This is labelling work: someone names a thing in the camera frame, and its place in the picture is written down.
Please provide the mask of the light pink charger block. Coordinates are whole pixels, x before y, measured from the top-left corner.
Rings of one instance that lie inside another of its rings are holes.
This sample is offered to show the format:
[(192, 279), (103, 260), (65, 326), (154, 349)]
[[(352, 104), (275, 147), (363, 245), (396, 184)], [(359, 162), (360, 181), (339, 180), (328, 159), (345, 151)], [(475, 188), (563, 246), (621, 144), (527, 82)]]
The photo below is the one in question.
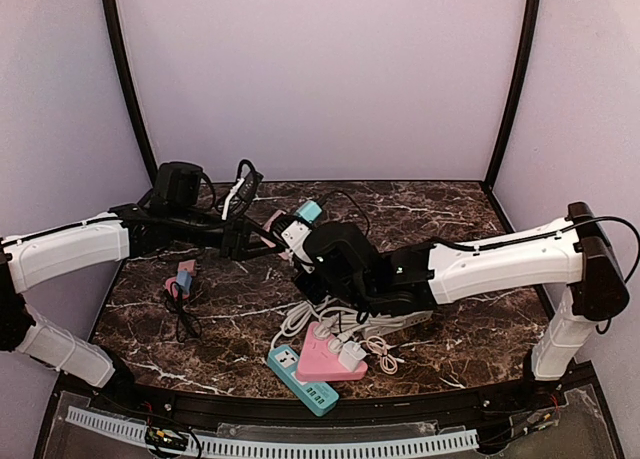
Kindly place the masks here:
[(193, 278), (196, 276), (196, 260), (186, 260), (178, 264), (175, 284), (184, 298), (190, 296)]

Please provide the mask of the teal power strip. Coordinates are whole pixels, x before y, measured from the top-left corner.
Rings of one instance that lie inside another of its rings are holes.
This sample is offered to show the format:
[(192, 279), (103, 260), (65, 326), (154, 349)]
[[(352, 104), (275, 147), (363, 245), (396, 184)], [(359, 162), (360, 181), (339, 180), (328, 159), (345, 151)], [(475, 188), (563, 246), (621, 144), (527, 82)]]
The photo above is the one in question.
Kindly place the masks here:
[(325, 416), (337, 405), (339, 394), (329, 384), (297, 377), (299, 356), (290, 346), (281, 345), (270, 350), (267, 365), (316, 417)]

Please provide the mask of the white power strip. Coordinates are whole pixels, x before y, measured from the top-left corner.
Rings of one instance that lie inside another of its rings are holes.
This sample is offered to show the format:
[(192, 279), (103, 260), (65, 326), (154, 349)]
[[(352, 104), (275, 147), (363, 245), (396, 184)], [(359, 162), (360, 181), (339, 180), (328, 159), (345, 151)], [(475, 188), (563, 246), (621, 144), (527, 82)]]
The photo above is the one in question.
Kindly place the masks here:
[(422, 311), (395, 317), (380, 315), (371, 318), (361, 334), (364, 338), (371, 336), (382, 337), (424, 323), (431, 318), (432, 314), (432, 311)]

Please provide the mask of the teal charger plug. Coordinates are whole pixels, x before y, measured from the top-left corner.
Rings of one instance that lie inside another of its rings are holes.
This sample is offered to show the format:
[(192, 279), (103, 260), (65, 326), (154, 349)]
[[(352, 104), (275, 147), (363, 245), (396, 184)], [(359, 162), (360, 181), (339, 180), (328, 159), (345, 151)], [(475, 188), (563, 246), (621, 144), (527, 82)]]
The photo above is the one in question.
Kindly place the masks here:
[(294, 215), (305, 223), (313, 224), (320, 218), (322, 212), (322, 207), (316, 201), (307, 200), (295, 211)]

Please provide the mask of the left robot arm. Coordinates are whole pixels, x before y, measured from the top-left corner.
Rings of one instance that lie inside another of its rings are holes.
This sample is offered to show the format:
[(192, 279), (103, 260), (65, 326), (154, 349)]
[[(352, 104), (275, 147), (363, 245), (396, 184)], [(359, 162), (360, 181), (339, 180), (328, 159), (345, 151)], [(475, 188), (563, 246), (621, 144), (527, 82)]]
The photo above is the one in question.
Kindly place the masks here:
[(229, 191), (206, 207), (197, 202), (212, 184), (203, 168), (186, 162), (160, 165), (152, 188), (136, 203), (92, 218), (1, 242), (1, 349), (25, 354), (56, 371), (103, 389), (129, 380), (114, 354), (49, 321), (27, 305), (25, 292), (40, 283), (96, 264), (157, 252), (174, 241), (214, 247), (243, 261), (277, 252), (283, 244), (246, 215), (263, 180), (253, 163), (240, 161)]

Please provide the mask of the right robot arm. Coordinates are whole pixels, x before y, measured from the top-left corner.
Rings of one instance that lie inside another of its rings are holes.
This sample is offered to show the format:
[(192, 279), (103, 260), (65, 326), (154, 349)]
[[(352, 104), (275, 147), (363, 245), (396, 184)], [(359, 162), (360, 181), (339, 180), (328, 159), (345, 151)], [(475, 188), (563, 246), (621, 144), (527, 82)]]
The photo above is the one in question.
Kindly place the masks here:
[(361, 229), (346, 222), (310, 227), (295, 218), (282, 234), (299, 263), (295, 284), (310, 301), (328, 296), (367, 316), (403, 316), (477, 294), (561, 284), (560, 305), (524, 361), (528, 381), (557, 382), (600, 323), (629, 304), (627, 275), (584, 202), (566, 216), (534, 229), (455, 243), (431, 238), (379, 251)]

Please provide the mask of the bright pink plug adapter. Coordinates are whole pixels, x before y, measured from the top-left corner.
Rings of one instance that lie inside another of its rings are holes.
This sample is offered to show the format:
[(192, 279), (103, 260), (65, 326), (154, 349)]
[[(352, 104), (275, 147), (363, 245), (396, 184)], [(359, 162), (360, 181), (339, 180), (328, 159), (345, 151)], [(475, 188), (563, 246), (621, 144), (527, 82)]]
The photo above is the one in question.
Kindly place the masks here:
[(165, 290), (166, 290), (170, 295), (173, 295), (173, 296), (178, 295), (178, 294), (180, 293), (180, 291), (181, 291), (181, 287), (180, 287), (180, 285), (177, 283), (176, 277), (168, 278), (168, 279), (165, 281), (164, 289), (165, 289)]

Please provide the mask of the pink triangular power strip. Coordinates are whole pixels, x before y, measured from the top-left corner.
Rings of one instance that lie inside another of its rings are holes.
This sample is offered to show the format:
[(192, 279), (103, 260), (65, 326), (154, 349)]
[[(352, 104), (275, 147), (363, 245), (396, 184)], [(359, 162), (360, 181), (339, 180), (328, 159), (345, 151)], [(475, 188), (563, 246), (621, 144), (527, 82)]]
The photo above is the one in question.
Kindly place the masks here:
[(365, 372), (348, 372), (339, 363), (338, 352), (333, 352), (330, 345), (339, 344), (340, 341), (322, 326), (320, 322), (312, 322), (306, 331), (304, 344), (301, 350), (297, 377), (308, 382), (340, 382), (356, 381), (363, 379)]

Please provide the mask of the white usb charger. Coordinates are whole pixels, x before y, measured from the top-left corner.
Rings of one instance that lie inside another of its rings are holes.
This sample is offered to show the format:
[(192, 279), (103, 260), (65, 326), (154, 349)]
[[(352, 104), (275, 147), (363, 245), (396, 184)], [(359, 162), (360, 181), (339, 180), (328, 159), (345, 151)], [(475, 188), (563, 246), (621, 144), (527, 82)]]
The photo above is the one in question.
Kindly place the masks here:
[(348, 372), (365, 372), (367, 370), (366, 355), (366, 351), (358, 342), (348, 341), (343, 345), (338, 361)]

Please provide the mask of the pink cube socket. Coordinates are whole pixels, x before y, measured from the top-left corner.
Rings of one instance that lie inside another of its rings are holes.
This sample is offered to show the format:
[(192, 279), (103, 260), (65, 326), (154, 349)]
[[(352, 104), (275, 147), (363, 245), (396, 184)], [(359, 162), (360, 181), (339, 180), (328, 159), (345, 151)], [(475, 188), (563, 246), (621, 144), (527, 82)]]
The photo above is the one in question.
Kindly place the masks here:
[[(274, 214), (265, 222), (265, 224), (263, 225), (263, 229), (267, 232), (270, 232), (275, 237), (282, 239), (282, 232), (290, 224), (288, 220), (279, 219), (281, 216), (284, 216), (284, 215), (286, 215), (286, 212), (284, 210), (281, 210), (281, 209), (276, 210)], [(276, 247), (276, 244), (271, 242), (270, 240), (263, 239), (263, 242), (265, 242), (265, 244), (269, 248)], [(289, 252), (288, 249), (285, 249), (284, 252), (280, 252), (279, 256), (281, 259), (285, 261), (291, 260), (291, 253)]]

